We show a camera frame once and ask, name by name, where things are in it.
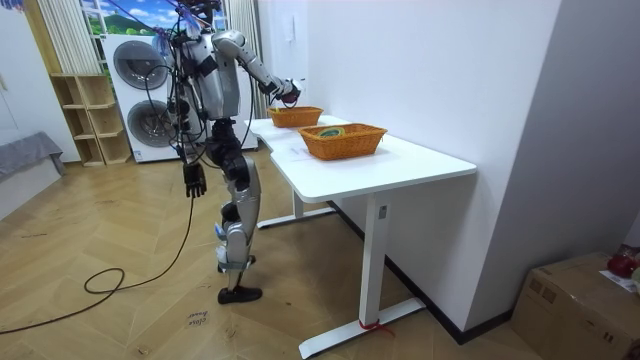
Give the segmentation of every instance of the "white washing machine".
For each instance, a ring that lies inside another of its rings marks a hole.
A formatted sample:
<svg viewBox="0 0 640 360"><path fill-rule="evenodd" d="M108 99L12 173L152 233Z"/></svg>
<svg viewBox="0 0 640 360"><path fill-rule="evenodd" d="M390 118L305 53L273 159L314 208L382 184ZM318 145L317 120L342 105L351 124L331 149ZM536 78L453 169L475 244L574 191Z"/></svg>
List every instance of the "white washing machine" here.
<svg viewBox="0 0 640 360"><path fill-rule="evenodd" d="M165 113L167 91L170 86L169 70L166 67L153 70L147 81L149 96L145 89L145 76L155 66L165 64L164 58L151 46L152 39L151 36L134 35L105 35L102 39L113 87L136 162L178 158L172 147L175 131ZM236 136L242 140L246 125L240 120L249 118L251 93L246 72L241 70L238 75L239 80L246 83L240 84L244 106L241 106L240 114L235 117L237 124L234 125ZM157 114L164 114L162 121ZM194 111L190 121L193 129L200 128ZM257 139L249 133L243 148L257 146Z"/></svg>

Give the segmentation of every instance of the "humanoid robot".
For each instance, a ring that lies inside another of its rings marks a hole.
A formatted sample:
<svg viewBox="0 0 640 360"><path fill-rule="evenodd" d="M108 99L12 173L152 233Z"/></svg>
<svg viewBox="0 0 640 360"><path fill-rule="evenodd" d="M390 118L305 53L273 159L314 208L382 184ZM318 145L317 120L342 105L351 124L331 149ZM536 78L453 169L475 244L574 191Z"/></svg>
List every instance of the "humanoid robot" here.
<svg viewBox="0 0 640 360"><path fill-rule="evenodd" d="M249 255L253 231L260 208L260 180L253 160L242 154L241 143L233 132L231 117L238 115L240 93L236 61L258 83L262 93L284 103L295 103L300 86L291 79L272 76L236 30L214 32L209 24L213 10L220 10L218 0L182 0L201 24L199 35L179 32L170 39L167 64L173 69L168 109L176 129L177 151L183 161L184 182L188 197L199 197L206 190L206 180L194 143L189 114L197 114L206 133L206 156L224 174L231 199L221 210L222 225L216 233L224 247L219 248L219 270L229 277L220 290L220 304L259 299L262 290L240 286L243 272L255 262Z"/></svg>

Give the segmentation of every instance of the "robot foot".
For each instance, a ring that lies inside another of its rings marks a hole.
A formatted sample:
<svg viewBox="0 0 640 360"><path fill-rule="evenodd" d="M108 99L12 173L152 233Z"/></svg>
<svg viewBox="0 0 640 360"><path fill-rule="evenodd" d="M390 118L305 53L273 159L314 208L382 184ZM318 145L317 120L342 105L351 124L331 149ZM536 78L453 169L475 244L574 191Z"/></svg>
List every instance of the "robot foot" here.
<svg viewBox="0 0 640 360"><path fill-rule="evenodd" d="M231 303L243 303L256 301L262 297L262 290L258 288L245 288L242 286L236 286L233 291L224 288L218 293L218 303L220 305Z"/></svg>

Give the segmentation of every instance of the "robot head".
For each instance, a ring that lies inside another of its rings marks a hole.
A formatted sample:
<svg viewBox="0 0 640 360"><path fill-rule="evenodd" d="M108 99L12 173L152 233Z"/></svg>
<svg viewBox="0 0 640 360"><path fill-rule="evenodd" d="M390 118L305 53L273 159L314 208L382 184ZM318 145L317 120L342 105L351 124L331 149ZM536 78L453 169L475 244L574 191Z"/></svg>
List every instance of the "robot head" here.
<svg viewBox="0 0 640 360"><path fill-rule="evenodd" d="M213 11L221 11L220 0L179 0L181 4L189 7L191 13L209 24L213 23Z"/></svg>

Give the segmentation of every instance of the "washing machine door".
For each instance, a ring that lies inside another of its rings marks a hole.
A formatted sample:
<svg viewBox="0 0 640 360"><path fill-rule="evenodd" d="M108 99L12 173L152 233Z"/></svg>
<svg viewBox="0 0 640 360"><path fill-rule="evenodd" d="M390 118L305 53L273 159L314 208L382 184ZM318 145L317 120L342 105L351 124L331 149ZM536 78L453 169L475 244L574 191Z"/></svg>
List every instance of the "washing machine door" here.
<svg viewBox="0 0 640 360"><path fill-rule="evenodd" d="M116 72L127 84L145 90L145 77L149 75L149 90L157 89L167 79L168 69L160 54L147 43L132 40L122 43L113 54Z"/></svg>
<svg viewBox="0 0 640 360"><path fill-rule="evenodd" d="M151 104L146 100L131 108L127 116L129 133L147 146L170 146L175 141L175 130L166 111L167 105L158 100Z"/></svg>

